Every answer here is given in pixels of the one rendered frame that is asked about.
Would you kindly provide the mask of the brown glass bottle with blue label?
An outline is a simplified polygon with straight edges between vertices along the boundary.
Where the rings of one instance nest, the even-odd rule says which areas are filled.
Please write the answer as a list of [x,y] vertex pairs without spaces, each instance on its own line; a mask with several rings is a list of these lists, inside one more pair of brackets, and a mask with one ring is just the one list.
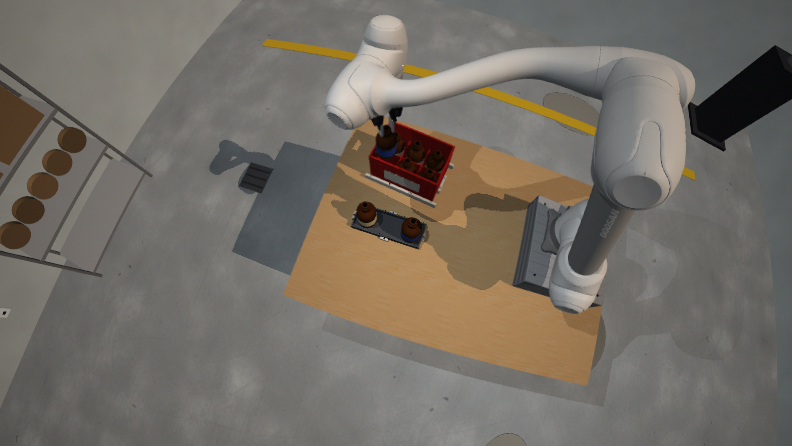
[[425,149],[420,141],[415,141],[409,146],[406,158],[410,158],[413,162],[422,165],[425,158]]
[[401,237],[407,243],[414,243],[419,239],[421,230],[422,225],[417,218],[407,218],[402,223]]
[[396,154],[397,149],[397,136],[391,132],[389,125],[384,125],[384,136],[381,137],[379,132],[376,135],[376,152],[381,159],[391,159]]

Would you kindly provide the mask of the red crate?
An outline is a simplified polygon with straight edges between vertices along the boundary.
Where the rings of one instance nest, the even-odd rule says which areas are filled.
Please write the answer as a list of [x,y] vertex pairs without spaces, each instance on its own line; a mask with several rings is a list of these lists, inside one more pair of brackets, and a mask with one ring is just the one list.
[[[421,196],[427,200],[433,201],[437,186],[441,184],[443,177],[448,169],[449,166],[448,163],[450,163],[449,161],[450,152],[446,142],[441,141],[432,136],[429,136],[427,134],[424,134],[410,127],[399,124],[397,122],[395,122],[395,132],[398,132],[405,141],[405,149],[402,156],[398,156],[395,154],[395,156],[391,159],[388,160],[381,159],[380,157],[378,157],[376,153],[376,145],[375,145],[375,147],[373,148],[372,152],[369,155],[371,175],[379,179],[382,179],[386,182],[389,182],[393,185],[396,185],[400,188],[403,188],[409,192],[412,192],[418,196]],[[402,169],[400,167],[397,167],[398,164],[406,158],[407,149],[409,148],[409,146],[412,145],[416,140],[421,142],[422,146],[425,149],[425,156],[426,156],[422,165],[412,161],[416,166],[416,174],[418,175],[409,172],[405,169]],[[442,156],[445,159],[445,164],[442,173],[438,173],[433,170],[437,176],[437,183],[419,176],[419,172],[421,168],[422,168],[421,173],[429,169],[427,167],[424,167],[423,164],[426,161],[427,156],[431,153],[434,153],[434,151],[436,150],[440,150]]]

